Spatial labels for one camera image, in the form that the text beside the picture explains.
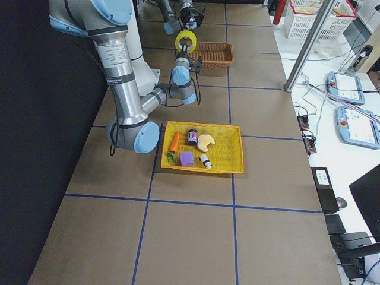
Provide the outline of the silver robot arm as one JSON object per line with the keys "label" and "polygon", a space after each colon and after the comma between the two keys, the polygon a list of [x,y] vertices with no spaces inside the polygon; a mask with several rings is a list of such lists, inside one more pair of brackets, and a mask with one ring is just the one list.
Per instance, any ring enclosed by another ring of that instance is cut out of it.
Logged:
{"label": "silver robot arm", "polygon": [[194,1],[178,1],[179,15],[169,1],[151,1],[158,6],[163,17],[163,28],[167,35],[173,35],[184,30],[193,30],[202,24],[205,17],[204,5],[197,5]]}
{"label": "silver robot arm", "polygon": [[192,28],[202,18],[196,16],[191,1],[180,2],[179,17],[167,1],[157,4],[165,32],[176,35],[178,55],[168,83],[159,83],[159,70],[151,69],[144,60],[132,1],[49,2],[50,24],[55,30],[89,38],[95,45],[116,107],[116,115],[106,127],[111,153],[119,148],[151,152],[159,141],[160,129],[150,113],[169,98],[185,105],[197,98],[191,73],[200,71],[202,61],[190,54],[197,45]]}

